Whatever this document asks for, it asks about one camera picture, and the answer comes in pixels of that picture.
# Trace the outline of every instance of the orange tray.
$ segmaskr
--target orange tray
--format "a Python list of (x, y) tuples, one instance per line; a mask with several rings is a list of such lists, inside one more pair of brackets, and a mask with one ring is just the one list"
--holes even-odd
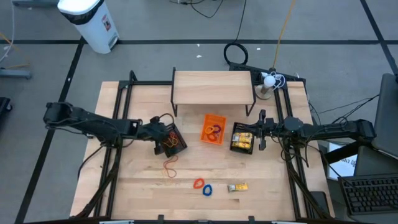
[(213, 115), (213, 114), (206, 114), (205, 122), (203, 123), (203, 129), (201, 131), (200, 140), (207, 143), (222, 145), (224, 139), (225, 124), (226, 124), (226, 117)]

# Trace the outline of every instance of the paper sheet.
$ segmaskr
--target paper sheet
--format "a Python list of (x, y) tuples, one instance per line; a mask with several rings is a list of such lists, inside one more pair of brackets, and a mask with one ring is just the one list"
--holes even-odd
[[(329, 143), (328, 152), (334, 151), (341, 147), (342, 146), (339, 146), (337, 144)], [(354, 170), (355, 170), (357, 156), (358, 155), (350, 156), (350, 157), (342, 159), (338, 162), (332, 163), (330, 165), (342, 177), (354, 176)], [(332, 180), (337, 180), (337, 177), (338, 177), (337, 174), (330, 167), (328, 167), (328, 178), (332, 179)]]

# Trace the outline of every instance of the yellow snack packet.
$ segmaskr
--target yellow snack packet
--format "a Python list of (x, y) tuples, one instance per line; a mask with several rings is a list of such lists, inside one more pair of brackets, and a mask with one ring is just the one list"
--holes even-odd
[(251, 143), (252, 138), (253, 135), (251, 133), (234, 133), (234, 135), (232, 136), (232, 141)]
[(250, 144), (245, 142), (232, 142), (232, 146), (240, 147), (242, 149), (250, 149)]
[(245, 191), (248, 190), (248, 184), (243, 183), (243, 184), (229, 184), (228, 185), (228, 192), (234, 192), (234, 191)]

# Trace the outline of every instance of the black basket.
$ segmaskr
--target black basket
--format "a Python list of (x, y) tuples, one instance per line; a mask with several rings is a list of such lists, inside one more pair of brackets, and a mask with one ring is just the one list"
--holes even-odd
[(180, 132), (178, 131), (176, 125), (171, 123), (167, 125), (167, 131), (174, 132), (177, 135), (178, 144), (173, 147), (167, 147), (165, 144), (162, 144), (164, 153), (166, 154), (167, 158), (172, 155), (176, 155), (177, 153), (181, 152), (182, 150), (187, 148), (187, 143), (185, 143), (184, 139), (182, 138)]
[(232, 146), (232, 138), (234, 136), (234, 133), (246, 133), (246, 132), (248, 132), (245, 127), (247, 127), (246, 124), (242, 124), (242, 123), (238, 123), (238, 122), (234, 123), (234, 128), (232, 130), (232, 136), (231, 136), (231, 144), (229, 145), (229, 149), (234, 151), (234, 152), (240, 152), (240, 153), (245, 153), (245, 154), (250, 154), (251, 155), (251, 154), (253, 154), (254, 136), (253, 136), (253, 138), (251, 139), (251, 142), (250, 142), (250, 149), (242, 149), (240, 147)]

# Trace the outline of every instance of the trash can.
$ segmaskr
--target trash can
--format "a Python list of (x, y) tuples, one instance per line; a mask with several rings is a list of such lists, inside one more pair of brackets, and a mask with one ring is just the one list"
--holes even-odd
[(100, 54), (109, 53), (119, 39), (104, 0), (60, 0), (58, 9)]

